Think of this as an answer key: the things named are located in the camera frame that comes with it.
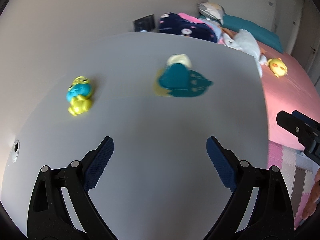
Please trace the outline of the person's hand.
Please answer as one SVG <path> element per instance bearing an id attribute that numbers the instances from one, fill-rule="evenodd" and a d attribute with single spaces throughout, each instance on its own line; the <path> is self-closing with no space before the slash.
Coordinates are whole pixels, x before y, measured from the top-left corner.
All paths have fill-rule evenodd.
<path id="1" fill-rule="evenodd" d="M 311 189 L 310 196 L 304 207 L 302 213 L 302 220 L 306 220 L 308 217 L 314 214 L 317 208 L 317 202 L 319 200 L 320 189 L 319 189 L 319 180 L 320 180 L 320 170 L 317 171 L 315 176 L 315 183 Z"/>

